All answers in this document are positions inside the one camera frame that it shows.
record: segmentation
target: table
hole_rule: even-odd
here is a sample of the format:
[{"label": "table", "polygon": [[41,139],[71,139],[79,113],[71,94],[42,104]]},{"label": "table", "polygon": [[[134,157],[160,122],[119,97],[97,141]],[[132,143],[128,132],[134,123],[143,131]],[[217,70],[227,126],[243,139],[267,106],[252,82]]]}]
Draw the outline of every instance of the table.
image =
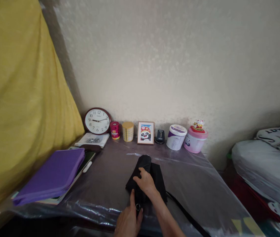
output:
[{"label": "table", "polygon": [[[25,218],[79,217],[115,227],[120,212],[129,205],[125,185],[141,155],[149,155],[153,163],[160,165],[166,190],[212,236],[239,236],[235,220],[242,226],[243,236],[254,236],[244,223],[250,215],[202,153],[192,154],[184,147],[173,151],[166,144],[140,145],[136,139],[127,143],[122,138],[109,138],[88,172],[81,175],[59,205],[6,204],[0,207],[0,213],[9,210]],[[167,207],[187,236],[200,236],[170,198]],[[144,207],[140,233],[161,236],[150,204]]]}]

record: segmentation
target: white pen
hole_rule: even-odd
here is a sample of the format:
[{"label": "white pen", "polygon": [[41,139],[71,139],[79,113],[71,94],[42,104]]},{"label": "white pen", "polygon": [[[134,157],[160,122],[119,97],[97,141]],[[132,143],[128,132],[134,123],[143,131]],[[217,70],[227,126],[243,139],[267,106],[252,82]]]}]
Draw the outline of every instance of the white pen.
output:
[{"label": "white pen", "polygon": [[92,162],[90,161],[86,166],[85,166],[85,168],[83,169],[83,173],[85,173],[87,170],[88,170],[88,168],[90,168],[91,167],[91,165],[92,165]]}]

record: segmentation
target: red can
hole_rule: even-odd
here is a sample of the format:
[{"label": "red can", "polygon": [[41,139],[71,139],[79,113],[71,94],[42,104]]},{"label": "red can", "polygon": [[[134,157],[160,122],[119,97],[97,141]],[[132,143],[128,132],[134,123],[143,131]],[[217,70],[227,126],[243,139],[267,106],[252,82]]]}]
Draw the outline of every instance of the red can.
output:
[{"label": "red can", "polygon": [[120,138],[120,133],[119,133],[119,122],[111,122],[110,124],[110,131],[111,131],[111,137],[114,140],[117,140]]}]

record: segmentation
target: purple folder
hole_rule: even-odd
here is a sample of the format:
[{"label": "purple folder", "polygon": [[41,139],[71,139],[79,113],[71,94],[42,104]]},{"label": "purple folder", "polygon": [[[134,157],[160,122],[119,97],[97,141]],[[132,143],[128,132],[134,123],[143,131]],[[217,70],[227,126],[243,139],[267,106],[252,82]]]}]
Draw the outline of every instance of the purple folder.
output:
[{"label": "purple folder", "polygon": [[58,150],[42,165],[13,199],[15,206],[63,195],[85,157],[84,148]]}]

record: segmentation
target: picture frame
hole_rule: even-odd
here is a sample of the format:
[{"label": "picture frame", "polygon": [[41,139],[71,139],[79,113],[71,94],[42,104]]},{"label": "picture frame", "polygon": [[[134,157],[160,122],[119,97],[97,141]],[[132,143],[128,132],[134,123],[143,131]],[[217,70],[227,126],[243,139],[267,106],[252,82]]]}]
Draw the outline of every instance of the picture frame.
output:
[{"label": "picture frame", "polygon": [[138,122],[138,144],[154,144],[154,122]]}]

